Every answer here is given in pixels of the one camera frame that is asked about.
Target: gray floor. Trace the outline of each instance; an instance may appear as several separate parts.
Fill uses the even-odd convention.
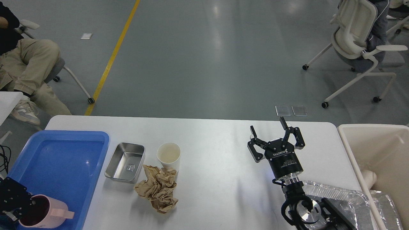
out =
[[[37,38],[56,41],[62,57],[92,94],[105,70],[134,0],[3,0],[20,19],[41,25]],[[307,117],[288,121],[407,124],[408,64],[381,103],[372,102],[386,78],[368,77],[321,102],[355,75],[333,49],[309,70],[302,65],[329,42],[332,0],[141,0],[92,115],[233,120],[278,120],[275,105],[303,105]],[[93,33],[80,40],[82,33]],[[409,46],[409,31],[391,36]],[[409,63],[409,52],[402,52]],[[86,96],[65,72],[51,82],[74,115]],[[40,114],[44,128],[50,117]],[[34,127],[8,118],[5,145],[12,162]]]

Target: white paper cup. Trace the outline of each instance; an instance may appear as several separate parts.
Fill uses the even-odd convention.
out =
[[[157,159],[165,169],[175,169],[179,171],[180,148],[175,143],[165,143],[157,150]]]

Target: beige bin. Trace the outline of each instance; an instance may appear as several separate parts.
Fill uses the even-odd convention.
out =
[[[409,127],[343,124],[338,127],[338,132],[362,191],[370,197],[359,167],[375,172],[378,180],[372,189],[391,195],[403,229],[409,229]],[[372,199],[370,206],[378,228],[384,229]]]

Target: metal tray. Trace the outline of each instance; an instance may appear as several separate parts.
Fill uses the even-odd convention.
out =
[[[304,181],[303,189],[311,199],[328,198],[358,230],[373,230],[369,201],[362,192],[309,180]],[[322,218],[310,225],[309,229],[316,229],[324,223],[325,220]]]
[[[145,147],[139,144],[119,143],[105,170],[105,176],[116,181],[136,183],[144,163]]]
[[[392,198],[383,192],[370,190],[376,208],[388,230],[402,230],[402,222],[399,219],[398,212]]]

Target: pink mug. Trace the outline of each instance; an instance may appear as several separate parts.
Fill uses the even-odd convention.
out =
[[[74,212],[68,211],[66,203],[46,195],[32,196],[35,204],[18,222],[26,228],[56,228],[65,219],[74,218]]]

